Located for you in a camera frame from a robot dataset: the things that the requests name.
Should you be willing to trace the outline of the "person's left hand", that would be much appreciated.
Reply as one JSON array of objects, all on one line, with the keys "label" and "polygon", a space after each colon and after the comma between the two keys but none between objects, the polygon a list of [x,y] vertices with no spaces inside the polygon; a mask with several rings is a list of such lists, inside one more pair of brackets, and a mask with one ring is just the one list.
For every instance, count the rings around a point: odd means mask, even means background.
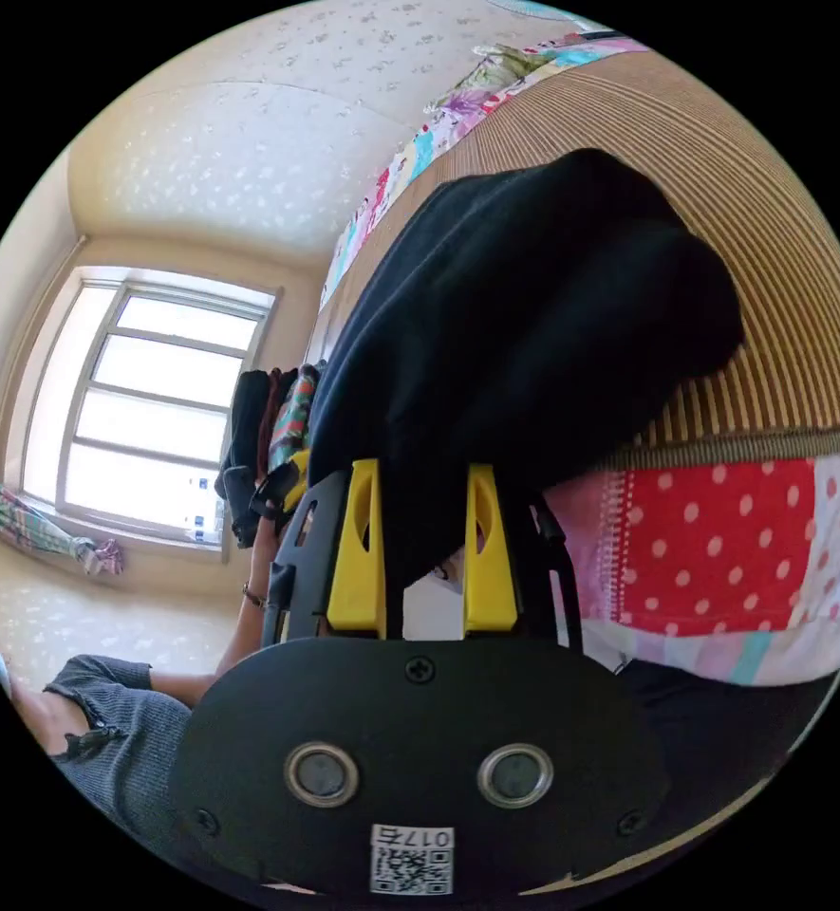
[{"label": "person's left hand", "polygon": [[280,538],[274,521],[261,517],[252,544],[251,567],[248,579],[248,590],[256,597],[268,595],[271,567],[280,548]]}]

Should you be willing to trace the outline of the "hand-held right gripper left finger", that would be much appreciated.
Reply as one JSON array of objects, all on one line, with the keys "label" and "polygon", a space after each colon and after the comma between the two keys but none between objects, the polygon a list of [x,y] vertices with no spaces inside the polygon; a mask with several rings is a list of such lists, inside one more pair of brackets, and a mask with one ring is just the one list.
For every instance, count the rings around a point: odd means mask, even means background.
[{"label": "hand-held right gripper left finger", "polygon": [[327,604],[335,632],[384,632],[386,591],[379,463],[353,463]]}]

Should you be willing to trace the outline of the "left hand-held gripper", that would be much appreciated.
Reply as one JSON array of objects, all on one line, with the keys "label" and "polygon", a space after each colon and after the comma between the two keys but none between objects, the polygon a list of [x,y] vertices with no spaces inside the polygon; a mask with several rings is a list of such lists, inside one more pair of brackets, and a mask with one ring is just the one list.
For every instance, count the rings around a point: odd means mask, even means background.
[{"label": "left hand-held gripper", "polygon": [[284,465],[256,482],[247,465],[221,471],[221,498],[229,508],[233,539],[239,549],[251,549],[259,522],[266,519],[280,536],[308,489],[309,449],[296,452]]}]

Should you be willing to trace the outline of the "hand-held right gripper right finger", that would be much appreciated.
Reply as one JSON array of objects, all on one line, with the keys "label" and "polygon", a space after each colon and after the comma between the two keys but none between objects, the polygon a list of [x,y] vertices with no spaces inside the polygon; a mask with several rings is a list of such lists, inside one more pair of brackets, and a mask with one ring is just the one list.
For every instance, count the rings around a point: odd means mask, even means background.
[{"label": "hand-held right gripper right finger", "polygon": [[463,632],[511,633],[518,610],[495,473],[488,465],[469,468],[463,553]]}]

